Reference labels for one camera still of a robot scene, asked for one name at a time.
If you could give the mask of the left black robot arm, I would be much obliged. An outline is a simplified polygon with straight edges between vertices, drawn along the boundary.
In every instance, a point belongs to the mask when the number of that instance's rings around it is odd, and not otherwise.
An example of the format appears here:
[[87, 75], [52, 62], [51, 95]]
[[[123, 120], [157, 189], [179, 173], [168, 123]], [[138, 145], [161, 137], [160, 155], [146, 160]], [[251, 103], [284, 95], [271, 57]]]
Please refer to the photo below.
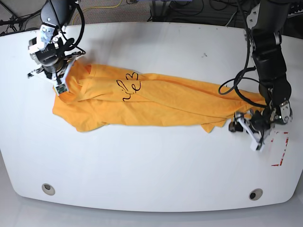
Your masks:
[[[291, 0], [262, 0], [245, 17], [248, 52], [255, 65], [250, 68], [245, 66], [235, 77], [232, 88], [243, 101], [261, 110], [248, 110], [250, 118], [236, 112], [229, 131], [246, 131], [252, 139], [250, 148], [253, 151], [263, 149], [264, 141], [275, 125], [288, 124], [293, 118], [289, 102], [292, 88], [286, 78], [280, 33], [291, 4]], [[258, 73], [258, 90], [265, 99], [264, 105], [245, 97], [238, 89], [244, 74], [253, 70]]]

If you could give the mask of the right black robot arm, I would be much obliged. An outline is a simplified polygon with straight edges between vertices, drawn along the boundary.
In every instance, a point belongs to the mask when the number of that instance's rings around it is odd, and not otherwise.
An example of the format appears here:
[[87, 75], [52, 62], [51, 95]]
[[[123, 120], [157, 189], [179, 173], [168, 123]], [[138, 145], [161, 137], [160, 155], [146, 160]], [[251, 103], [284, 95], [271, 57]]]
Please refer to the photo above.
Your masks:
[[[67, 38], [65, 29], [73, 13], [77, 11], [81, 18], [80, 34], [77, 39]], [[65, 78], [71, 62], [86, 52], [79, 47], [84, 34], [85, 19], [79, 0], [47, 0], [41, 9], [39, 31], [28, 44], [28, 52], [40, 67], [28, 73], [28, 77], [44, 73], [46, 79], [53, 82], [55, 88], [67, 89]]]

